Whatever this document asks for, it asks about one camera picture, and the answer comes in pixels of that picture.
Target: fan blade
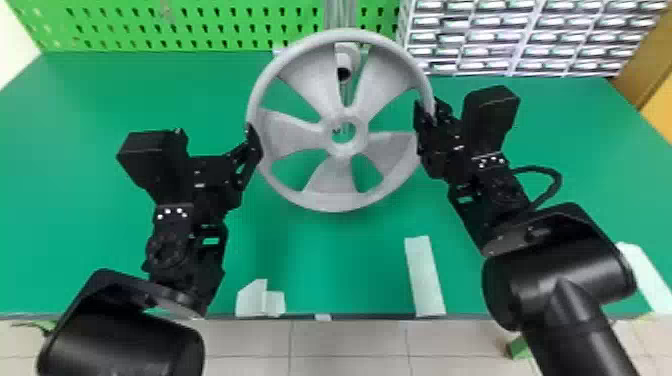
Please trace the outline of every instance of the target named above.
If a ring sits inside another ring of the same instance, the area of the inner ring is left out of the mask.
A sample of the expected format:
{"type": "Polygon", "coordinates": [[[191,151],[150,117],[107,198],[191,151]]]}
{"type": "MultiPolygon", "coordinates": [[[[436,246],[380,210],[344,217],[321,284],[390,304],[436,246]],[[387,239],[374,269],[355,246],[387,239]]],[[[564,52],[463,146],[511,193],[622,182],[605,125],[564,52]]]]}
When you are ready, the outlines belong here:
{"type": "Polygon", "coordinates": [[[292,60],[279,76],[323,119],[332,119],[343,111],[336,68],[336,53],[330,44],[292,60]]]}
{"type": "Polygon", "coordinates": [[[370,122],[383,107],[414,86],[411,74],[399,57],[371,47],[351,106],[354,114],[361,121],[370,122]]]}
{"type": "Polygon", "coordinates": [[[255,129],[264,140],[264,156],[272,160],[284,158],[301,150],[322,149],[326,140],[324,128],[282,112],[259,109],[255,129]]]}
{"type": "Polygon", "coordinates": [[[322,162],[303,188],[304,192],[315,193],[357,193],[352,177],[350,157],[330,156],[322,162]]]}
{"type": "Polygon", "coordinates": [[[375,132],[369,134],[369,143],[362,151],[383,176],[387,176],[404,157],[413,140],[411,132],[375,132]]]}

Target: green pegboard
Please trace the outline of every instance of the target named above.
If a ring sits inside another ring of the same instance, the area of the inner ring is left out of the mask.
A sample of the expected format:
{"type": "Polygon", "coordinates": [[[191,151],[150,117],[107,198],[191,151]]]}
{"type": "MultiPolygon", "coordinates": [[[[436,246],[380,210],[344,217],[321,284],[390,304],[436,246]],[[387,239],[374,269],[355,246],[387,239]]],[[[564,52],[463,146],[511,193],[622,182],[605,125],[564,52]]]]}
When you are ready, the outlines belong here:
{"type": "MultiPolygon", "coordinates": [[[[323,0],[7,0],[43,51],[271,50],[322,30],[323,0]]],[[[357,25],[390,38],[399,2],[360,1],[357,25]]]]}

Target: green table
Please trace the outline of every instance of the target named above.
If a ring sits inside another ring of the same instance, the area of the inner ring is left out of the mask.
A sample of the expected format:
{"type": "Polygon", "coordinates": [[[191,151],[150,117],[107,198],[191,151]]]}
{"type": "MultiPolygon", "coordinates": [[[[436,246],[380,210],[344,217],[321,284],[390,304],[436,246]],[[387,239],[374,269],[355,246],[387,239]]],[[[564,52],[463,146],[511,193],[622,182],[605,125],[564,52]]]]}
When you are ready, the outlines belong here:
{"type": "MultiPolygon", "coordinates": [[[[114,156],[129,131],[183,127],[192,154],[242,139],[247,97],[268,53],[86,53],[39,58],[0,92],[0,314],[62,312],[97,268],[135,275],[153,203],[114,156]]],[[[552,166],[565,184],[549,204],[580,203],[615,241],[641,245],[672,283],[672,148],[600,78],[434,78],[455,107],[493,84],[522,98],[504,151],[514,165],[552,166]]],[[[282,85],[269,107],[315,117],[282,85]]],[[[411,129],[412,95],[381,113],[376,129],[411,129]]],[[[288,165],[279,174],[305,178],[288,165]]],[[[535,195],[544,177],[524,178],[535,195]]],[[[256,278],[285,292],[291,314],[412,314],[404,237],[431,237],[450,315],[484,315],[482,257],[446,199],[418,169],[385,200],[320,214],[296,207],[256,174],[231,231],[227,275],[210,307],[229,315],[256,278]]],[[[647,312],[640,294],[608,307],[647,312]]]]}

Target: fan center hole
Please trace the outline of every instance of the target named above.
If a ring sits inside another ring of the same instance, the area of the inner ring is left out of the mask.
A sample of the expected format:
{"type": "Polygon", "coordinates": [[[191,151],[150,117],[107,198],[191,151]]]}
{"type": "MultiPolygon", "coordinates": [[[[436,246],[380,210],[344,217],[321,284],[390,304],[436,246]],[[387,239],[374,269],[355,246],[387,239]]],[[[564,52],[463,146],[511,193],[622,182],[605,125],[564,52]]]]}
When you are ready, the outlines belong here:
{"type": "Polygon", "coordinates": [[[341,124],[340,128],[331,131],[331,140],[337,144],[345,144],[352,141],[357,134],[357,127],[352,123],[341,124]]]}

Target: white foam block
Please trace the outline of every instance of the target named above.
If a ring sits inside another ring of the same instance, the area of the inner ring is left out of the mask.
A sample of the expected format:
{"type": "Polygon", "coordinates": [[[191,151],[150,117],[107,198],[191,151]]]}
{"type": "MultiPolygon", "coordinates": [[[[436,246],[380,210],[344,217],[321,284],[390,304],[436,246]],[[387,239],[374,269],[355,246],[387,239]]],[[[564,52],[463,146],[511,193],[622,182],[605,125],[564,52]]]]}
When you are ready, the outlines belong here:
{"type": "Polygon", "coordinates": [[[655,313],[672,314],[672,292],[644,250],[636,244],[616,243],[635,274],[637,286],[655,313]]]}
{"type": "Polygon", "coordinates": [[[406,238],[404,247],[416,316],[445,315],[446,306],[429,236],[406,238]]]}

